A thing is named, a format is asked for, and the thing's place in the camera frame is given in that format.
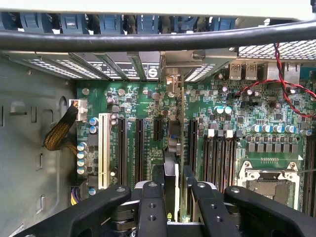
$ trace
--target motherboard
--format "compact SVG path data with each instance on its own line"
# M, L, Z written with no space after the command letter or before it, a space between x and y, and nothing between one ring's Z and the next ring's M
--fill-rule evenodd
M163 152L172 150L179 167L190 165L197 180L221 192L239 185L302 210L299 171L313 121L290 109L276 83L234 96L253 83L209 77L172 93L166 82L78 81L78 99L87 101L87 119L77 122L78 176L90 195L112 184L134 188L152 180ZM300 84L315 90L309 80ZM299 89L289 98L302 112L316 109ZM185 205L180 209L187 221Z

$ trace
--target green circuit board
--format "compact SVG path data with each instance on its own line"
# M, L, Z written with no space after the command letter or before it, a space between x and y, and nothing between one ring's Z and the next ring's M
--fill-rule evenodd
M189 121L195 120L198 123L197 145L196 145L196 161L195 175L197 180L212 182L211 177L217 176L216 186L219 190L224 190L229 185L236 185L238 182L238 174L245 161L249 161L253 168L256 169L287 169L290 162L295 162L298 170L304 168L304 160L306 153L306 136L301 135L302 129L313 129L311 119L304 119L290 110L287 104L283 102L280 88L271 88L267 85L259 85L253 88L253 91L258 91L259 96L241 96L239 98L229 98L228 94L238 92L253 81L246 80L220 80L206 79L201 83L185 83L184 84L184 111L179 113L181 106L177 104L176 96L166 91L165 83L157 82L107 82L107 81L79 81L77 87L78 99L88 101L88 116L87 120L97 118L99 113L112 113L113 105L107 103L109 93L114 99L114 105L118 106L118 116L125 118L127 121L127 184L131 188L134 187L135 179L135 147L136 147L136 119L144 120L145 141L144 141L144 167L141 172L144 178L151 180L152 170L155 164L163 164L163 150L168 146L168 121L178 119L179 114L184 113L184 164L190 163L188 155L189 138ZM310 89L315 89L315 84L309 81L302 82L304 86ZM221 88L227 87L227 92L221 93ZM83 91L89 89L89 94L84 95ZM119 89L124 90L124 95L119 95ZM271 100L280 103L280 108L272 108ZM304 93L295 93L290 96L290 99L295 103L296 107L304 113L315 111L316 107L311 102L310 96ZM244 101L260 102L260 106L243 107ZM217 107L230 107L230 113L218 113ZM154 141L154 120L160 119L161 140ZM236 145L230 144L226 146L225 153L218 155L216 159L210 155L209 163L205 162L205 136L208 134L210 124L217 124L218 129L223 129L224 126L230 124L232 131L240 130L242 136L236 139ZM260 128L268 124L271 127L281 125L286 127L292 125L295 127L294 133L286 133L284 130L281 133L271 132L263 133L260 129L254 132L251 128L253 125L259 125ZM85 165L91 167L82 175L86 178L89 174L98 174L98 147L89 144L89 128L88 122L77 122L78 143L86 142L88 145ZM256 144L255 150L249 148L249 143ZM258 152L257 144L271 143L280 144L282 151ZM296 152L283 151L284 144L295 145ZM111 128L110 142L110 163L112 166L118 165L118 128ZM212 169L208 169L208 177L205 179L205 167L211 166L213 161L217 162L217 172L223 169L220 166L221 160L225 159L223 154L232 154L233 163L230 167L226 164L226 169L231 174L223 173L225 179L231 176L231 182L223 181L219 185L221 177L217 173L213 173ZM303 180L300 177L298 209L301 209L303 195ZM111 178L111 184L117 183L118 180ZM290 192L294 193L293 187L290 186ZM293 207L293 195L289 195L288 205ZM186 220L185 210L183 211L183 220Z

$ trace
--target screw hole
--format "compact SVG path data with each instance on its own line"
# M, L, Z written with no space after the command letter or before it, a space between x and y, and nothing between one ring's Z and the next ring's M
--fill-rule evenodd
M156 216L153 216L153 215L150 215L149 217L148 217L148 220L149 221L155 221L157 219L157 217Z
M223 219L221 217L219 217L219 216L216 217L216 220L217 220L217 222L222 222L223 221Z

